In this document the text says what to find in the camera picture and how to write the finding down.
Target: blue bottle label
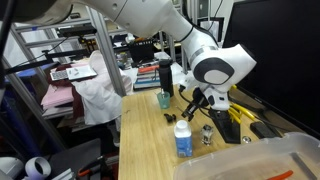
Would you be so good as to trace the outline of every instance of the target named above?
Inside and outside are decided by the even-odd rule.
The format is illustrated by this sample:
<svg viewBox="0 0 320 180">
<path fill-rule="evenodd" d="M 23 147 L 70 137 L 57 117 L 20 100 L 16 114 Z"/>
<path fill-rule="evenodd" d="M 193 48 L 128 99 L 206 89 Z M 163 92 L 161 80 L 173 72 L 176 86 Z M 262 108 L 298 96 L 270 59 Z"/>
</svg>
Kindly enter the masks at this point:
<svg viewBox="0 0 320 180">
<path fill-rule="evenodd" d="M 178 157 L 192 156 L 192 138 L 191 138 L 191 136 L 190 137 L 183 137 L 183 138 L 176 137 L 176 146 L 177 146 Z"/>
</svg>

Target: white fabric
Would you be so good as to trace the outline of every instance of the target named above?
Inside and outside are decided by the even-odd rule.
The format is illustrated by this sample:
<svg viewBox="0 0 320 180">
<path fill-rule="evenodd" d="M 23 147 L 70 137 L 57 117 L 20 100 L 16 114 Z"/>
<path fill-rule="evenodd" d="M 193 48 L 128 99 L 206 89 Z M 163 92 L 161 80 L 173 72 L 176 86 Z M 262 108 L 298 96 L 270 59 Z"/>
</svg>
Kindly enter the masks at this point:
<svg viewBox="0 0 320 180">
<path fill-rule="evenodd" d="M 97 125 L 114 120 L 121 115 L 122 98 L 115 93 L 104 59 L 99 51 L 91 54 L 89 64 L 98 75 L 93 79 L 72 82 L 72 84 L 82 97 L 85 123 Z M 126 90 L 130 91 L 132 88 L 130 77 L 121 70 L 120 72 Z"/>
</svg>

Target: wooden tabletop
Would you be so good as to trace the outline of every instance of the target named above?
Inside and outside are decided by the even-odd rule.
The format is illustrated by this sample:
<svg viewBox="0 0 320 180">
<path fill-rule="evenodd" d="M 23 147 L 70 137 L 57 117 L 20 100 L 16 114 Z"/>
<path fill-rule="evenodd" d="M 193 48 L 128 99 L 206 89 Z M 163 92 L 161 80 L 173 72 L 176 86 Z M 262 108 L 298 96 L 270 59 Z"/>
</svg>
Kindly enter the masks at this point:
<svg viewBox="0 0 320 180">
<path fill-rule="evenodd" d="M 186 120 L 175 106 L 184 110 L 188 103 L 175 88 L 170 108 L 160 109 L 156 97 L 159 92 L 160 89 L 154 89 L 123 98 L 119 180 L 173 179 L 175 167 L 182 162 L 236 146 L 226 144 L 212 120 L 197 110 L 189 123 L 192 129 L 193 156 L 178 158 L 173 132 L 175 124 L 168 124 L 163 114 L 175 114 L 177 120 Z M 192 91 L 183 94 L 192 100 Z M 241 117 L 241 120 L 241 137 L 249 136 L 252 141 L 258 140 L 249 129 L 252 121 L 246 116 Z M 205 124 L 214 127 L 213 143 L 210 146 L 201 143 L 200 131 Z"/>
</svg>

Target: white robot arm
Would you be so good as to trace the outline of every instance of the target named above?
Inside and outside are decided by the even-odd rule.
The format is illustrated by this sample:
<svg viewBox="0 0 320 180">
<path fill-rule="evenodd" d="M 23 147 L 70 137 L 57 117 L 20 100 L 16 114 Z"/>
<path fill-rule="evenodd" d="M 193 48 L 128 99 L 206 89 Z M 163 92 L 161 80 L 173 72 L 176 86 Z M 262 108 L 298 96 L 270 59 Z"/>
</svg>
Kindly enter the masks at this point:
<svg viewBox="0 0 320 180">
<path fill-rule="evenodd" d="M 215 110 L 229 109 L 228 90 L 246 76 L 256 64 L 241 45 L 219 49 L 213 38 L 196 29 L 181 16 L 170 0 L 39 0 L 36 2 L 39 2 L 38 7 L 29 1 L 19 1 L 16 20 L 29 24 L 54 24 L 68 16 L 73 3 L 80 3 L 96 9 L 139 37 L 151 37 L 159 31 L 170 34 L 175 40 L 181 41 L 194 78 L 199 82 L 199 87 L 211 108 Z"/>
</svg>

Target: green cup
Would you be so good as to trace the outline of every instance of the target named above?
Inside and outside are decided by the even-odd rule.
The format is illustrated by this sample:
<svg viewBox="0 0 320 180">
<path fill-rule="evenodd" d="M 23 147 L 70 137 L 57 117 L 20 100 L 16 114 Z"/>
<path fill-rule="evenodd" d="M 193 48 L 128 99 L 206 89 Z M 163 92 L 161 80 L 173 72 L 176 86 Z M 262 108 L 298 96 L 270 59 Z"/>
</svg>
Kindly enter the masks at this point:
<svg viewBox="0 0 320 180">
<path fill-rule="evenodd" d="M 168 109 L 170 107 L 170 93 L 164 92 L 162 94 L 160 92 L 157 94 L 157 98 L 161 109 Z"/>
</svg>

